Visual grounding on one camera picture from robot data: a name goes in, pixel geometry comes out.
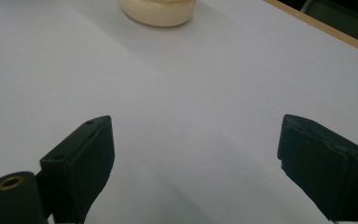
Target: white table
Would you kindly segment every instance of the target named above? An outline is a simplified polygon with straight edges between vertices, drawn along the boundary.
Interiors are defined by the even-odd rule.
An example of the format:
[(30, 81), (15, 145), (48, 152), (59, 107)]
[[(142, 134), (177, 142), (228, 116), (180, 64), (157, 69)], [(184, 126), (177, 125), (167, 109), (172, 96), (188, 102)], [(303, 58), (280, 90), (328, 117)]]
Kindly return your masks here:
[(328, 223), (280, 168), (286, 113), (358, 144), (358, 49), (261, 0), (201, 0), (171, 29), (116, 0), (0, 0), (0, 176), (111, 115), (87, 223)]

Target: wooden edge trim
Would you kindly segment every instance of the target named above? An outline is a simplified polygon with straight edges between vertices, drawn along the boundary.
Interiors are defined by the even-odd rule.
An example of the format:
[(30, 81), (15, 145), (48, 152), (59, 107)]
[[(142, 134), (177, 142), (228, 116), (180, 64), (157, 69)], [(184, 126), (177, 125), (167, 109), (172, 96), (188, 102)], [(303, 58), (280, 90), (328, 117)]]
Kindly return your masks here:
[(279, 8), (280, 10), (285, 11), (285, 12), (289, 13), (290, 15), (306, 22), (307, 24), (318, 28), (319, 30), (322, 30), (323, 32), (325, 32), (327, 34), (332, 35), (335, 38), (338, 38), (338, 39), (358, 48), (358, 39), (355, 39), (355, 38), (351, 37), (350, 35), (342, 33), (339, 30), (337, 30), (329, 25), (326, 25), (325, 23), (322, 23), (321, 21), (317, 21), (314, 18), (312, 18), (311, 16), (308, 16), (292, 7), (289, 7), (280, 1), (277, 1), (277, 0), (264, 0), (264, 1)]

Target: cream-colored container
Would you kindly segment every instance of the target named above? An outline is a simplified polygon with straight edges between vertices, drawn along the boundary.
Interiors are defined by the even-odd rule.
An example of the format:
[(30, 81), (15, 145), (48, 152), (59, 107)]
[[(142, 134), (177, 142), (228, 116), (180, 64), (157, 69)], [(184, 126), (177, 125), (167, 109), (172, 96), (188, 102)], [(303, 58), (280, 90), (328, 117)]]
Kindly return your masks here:
[(132, 18), (153, 26), (175, 26), (193, 15), (196, 0), (120, 0)]

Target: black object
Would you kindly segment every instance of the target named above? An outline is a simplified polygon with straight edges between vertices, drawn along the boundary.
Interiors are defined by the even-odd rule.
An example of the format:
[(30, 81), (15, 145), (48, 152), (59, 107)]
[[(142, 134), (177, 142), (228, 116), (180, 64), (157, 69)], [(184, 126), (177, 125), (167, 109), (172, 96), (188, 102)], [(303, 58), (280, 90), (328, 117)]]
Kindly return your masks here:
[(109, 116), (83, 123), (53, 148), (33, 175), (0, 178), (0, 224), (84, 223), (113, 167), (115, 150)]
[(283, 117), (278, 158), (333, 221), (358, 221), (358, 146), (310, 119)]

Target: white tabletop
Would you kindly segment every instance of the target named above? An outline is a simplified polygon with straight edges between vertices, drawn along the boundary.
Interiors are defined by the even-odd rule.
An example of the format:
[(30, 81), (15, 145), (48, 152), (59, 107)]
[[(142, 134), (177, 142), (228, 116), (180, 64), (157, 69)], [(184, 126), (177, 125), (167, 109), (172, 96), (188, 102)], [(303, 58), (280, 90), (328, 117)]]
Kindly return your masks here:
[(0, 176), (111, 115), (86, 223), (328, 223), (276, 157), (286, 113), (358, 144), (358, 49), (261, 0), (170, 29), (116, 0), (0, 0)]

